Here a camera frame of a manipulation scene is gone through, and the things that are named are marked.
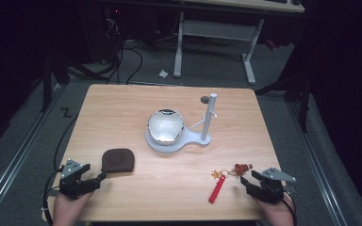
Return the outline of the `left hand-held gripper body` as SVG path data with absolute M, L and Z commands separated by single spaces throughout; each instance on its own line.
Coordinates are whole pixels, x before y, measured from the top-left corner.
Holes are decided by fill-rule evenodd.
M 98 189 L 92 187 L 92 180 L 94 178 L 86 181 L 83 181 L 82 179 L 75 180 L 74 166 L 76 164 L 80 163 L 74 161 L 73 159 L 68 159 L 63 166 L 59 181 L 59 192 L 73 200 Z

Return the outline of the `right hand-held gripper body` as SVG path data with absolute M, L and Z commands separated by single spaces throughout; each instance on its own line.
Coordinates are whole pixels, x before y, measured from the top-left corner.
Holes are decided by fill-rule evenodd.
M 279 203 L 284 199 L 283 182 L 295 182 L 296 178 L 277 168 L 265 169 L 261 172 L 264 177 L 259 181 L 260 187 L 254 197 L 262 202 Z

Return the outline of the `brown pouch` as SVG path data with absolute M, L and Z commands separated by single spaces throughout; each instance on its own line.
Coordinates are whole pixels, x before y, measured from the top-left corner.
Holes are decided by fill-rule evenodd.
M 106 173 L 132 172 L 135 155 L 129 149 L 111 149 L 102 156 L 102 171 Z

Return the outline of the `red strap keychain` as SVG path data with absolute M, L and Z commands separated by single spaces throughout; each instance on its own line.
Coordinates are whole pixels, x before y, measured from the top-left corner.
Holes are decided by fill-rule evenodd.
M 211 172 L 211 176 L 216 180 L 216 185 L 208 198 L 208 202 L 213 203 L 214 201 L 216 201 L 225 180 L 229 176 L 240 177 L 244 175 L 247 171 L 251 170 L 252 168 L 253 168 L 252 164 L 235 164 L 231 170 L 230 169 L 213 170 Z

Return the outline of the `person's left hand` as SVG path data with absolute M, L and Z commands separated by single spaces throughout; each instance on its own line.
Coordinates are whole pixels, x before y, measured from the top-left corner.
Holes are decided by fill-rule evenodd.
M 74 226 L 92 195 L 90 192 L 73 200 L 58 193 L 54 201 L 53 226 Z

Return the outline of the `person's right hand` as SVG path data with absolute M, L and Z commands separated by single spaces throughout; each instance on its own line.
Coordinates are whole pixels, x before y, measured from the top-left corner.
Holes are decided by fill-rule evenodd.
M 294 226 L 293 216 L 289 207 L 295 210 L 292 200 L 285 195 L 284 201 L 277 204 L 262 202 L 256 198 L 254 201 L 262 209 L 264 217 L 271 226 Z

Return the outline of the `white stand with pegs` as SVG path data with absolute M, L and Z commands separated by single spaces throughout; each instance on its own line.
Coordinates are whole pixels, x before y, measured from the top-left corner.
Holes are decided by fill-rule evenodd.
M 185 123 L 185 128 L 181 138 L 179 138 L 174 144 L 160 145 L 155 143 L 149 137 L 146 129 L 145 139 L 150 148 L 160 153 L 175 153 L 180 151 L 182 148 L 184 148 L 187 145 L 207 146 L 211 142 L 211 137 L 208 134 L 211 119 L 217 116 L 217 114 L 214 112 L 214 106 L 216 104 L 217 94 L 211 93 L 208 97 L 209 97 L 209 103 L 207 104 L 206 113 L 203 115 L 203 119 L 194 124 L 194 126 L 198 126 L 200 124 L 203 125 L 203 129 L 201 132 L 192 131 L 190 128 L 186 126 Z

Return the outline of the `shiny silver bowl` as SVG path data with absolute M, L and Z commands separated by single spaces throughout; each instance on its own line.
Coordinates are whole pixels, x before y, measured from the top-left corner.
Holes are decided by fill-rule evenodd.
M 179 138 L 185 128 L 182 116 L 171 109 L 160 109 L 147 122 L 149 137 L 157 144 L 171 145 Z

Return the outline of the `black metal stand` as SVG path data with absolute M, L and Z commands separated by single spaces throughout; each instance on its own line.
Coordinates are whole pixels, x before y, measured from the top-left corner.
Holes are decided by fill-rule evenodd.
M 300 101 L 298 122 L 301 129 L 306 133 L 306 118 L 309 110 L 309 93 L 311 88 L 311 78 L 309 75 L 295 74 L 287 78 L 282 78 L 262 89 L 255 91 L 256 95 L 263 95 L 271 90 L 284 90 L 284 100 L 286 102 Z
M 71 66 L 83 74 L 94 78 L 102 79 L 98 73 L 95 73 L 85 66 L 78 64 L 63 55 L 51 55 L 45 59 L 43 63 L 43 99 L 41 111 L 45 112 L 52 101 L 52 79 L 53 75 L 60 85 L 68 85 L 70 82 L 70 76 L 67 73 L 67 68 Z

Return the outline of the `metal floor rail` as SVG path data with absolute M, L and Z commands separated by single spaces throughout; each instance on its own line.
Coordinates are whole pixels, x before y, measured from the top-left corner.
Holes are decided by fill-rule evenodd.
M 53 104 L 65 89 L 66 85 L 54 85 L 51 101 L 43 110 L 43 89 L 37 87 L 9 121 L 0 138 L 0 203 L 26 160 Z
M 334 189 L 331 187 L 328 178 L 321 167 L 321 163 L 316 156 L 314 147 L 308 133 L 303 130 L 300 124 L 299 113 L 296 105 L 292 103 L 286 103 L 286 106 L 303 141 L 304 152 L 308 159 L 309 166 L 319 187 L 322 199 L 326 205 L 326 208 L 328 210 L 328 213 L 330 214 L 334 226 L 347 226 L 346 218 L 344 217 L 338 204 Z

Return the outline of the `white frame desk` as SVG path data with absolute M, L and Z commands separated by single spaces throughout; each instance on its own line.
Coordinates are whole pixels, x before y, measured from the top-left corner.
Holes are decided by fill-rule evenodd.
M 234 9 L 251 9 L 253 12 L 276 12 L 292 15 L 304 13 L 305 8 L 299 0 L 180 0 L 181 6 L 201 5 L 209 7 L 226 7 Z M 183 38 L 185 36 L 214 38 L 223 40 L 248 41 L 247 52 L 241 55 L 242 63 L 250 85 L 255 84 L 255 75 L 251 57 L 265 22 L 259 16 L 255 25 L 230 24 L 210 22 L 205 20 L 185 19 L 184 13 L 179 13 L 177 49 L 173 66 L 173 76 L 180 77 L 183 62 Z

